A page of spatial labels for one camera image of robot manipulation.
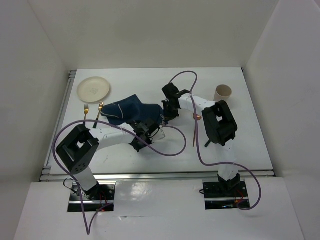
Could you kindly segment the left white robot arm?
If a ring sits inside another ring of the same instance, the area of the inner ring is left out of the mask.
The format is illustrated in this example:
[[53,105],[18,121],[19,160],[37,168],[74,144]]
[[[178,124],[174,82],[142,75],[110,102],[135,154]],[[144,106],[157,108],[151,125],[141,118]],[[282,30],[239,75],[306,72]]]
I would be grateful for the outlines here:
[[79,124],[60,142],[55,152],[76,178],[81,194],[93,200],[105,191],[89,168],[95,153],[121,144],[128,144],[139,152],[153,143],[153,135],[159,129],[160,125],[151,118],[101,129]]

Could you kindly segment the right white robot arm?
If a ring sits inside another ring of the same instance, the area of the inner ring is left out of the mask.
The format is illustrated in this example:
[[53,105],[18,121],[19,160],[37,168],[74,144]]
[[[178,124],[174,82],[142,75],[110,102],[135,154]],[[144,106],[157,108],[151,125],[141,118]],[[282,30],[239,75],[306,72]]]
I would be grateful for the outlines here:
[[223,196],[230,196],[241,180],[233,150],[238,125],[228,104],[224,100],[206,100],[188,90],[180,91],[173,83],[165,85],[162,92],[165,95],[162,103],[166,121],[177,118],[180,109],[201,116],[208,141],[215,144],[217,156],[224,162],[218,169],[218,190]]

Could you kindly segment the dark blue cloth placemat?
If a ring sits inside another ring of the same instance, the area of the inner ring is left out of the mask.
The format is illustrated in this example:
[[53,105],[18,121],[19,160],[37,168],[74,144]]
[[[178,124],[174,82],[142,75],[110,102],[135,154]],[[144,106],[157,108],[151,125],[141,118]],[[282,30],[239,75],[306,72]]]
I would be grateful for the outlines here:
[[119,126],[133,121],[144,122],[152,119],[158,124],[162,123],[164,110],[158,104],[142,103],[136,94],[123,100],[104,105],[101,115],[108,119],[112,125]]

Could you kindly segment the cream round plate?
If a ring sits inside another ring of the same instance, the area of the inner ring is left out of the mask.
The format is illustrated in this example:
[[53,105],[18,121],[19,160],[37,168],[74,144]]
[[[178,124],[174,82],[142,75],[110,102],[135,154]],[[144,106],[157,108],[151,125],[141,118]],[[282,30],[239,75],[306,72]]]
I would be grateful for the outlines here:
[[111,89],[110,83],[103,77],[93,76],[83,80],[77,87],[78,98],[85,103],[103,100]]

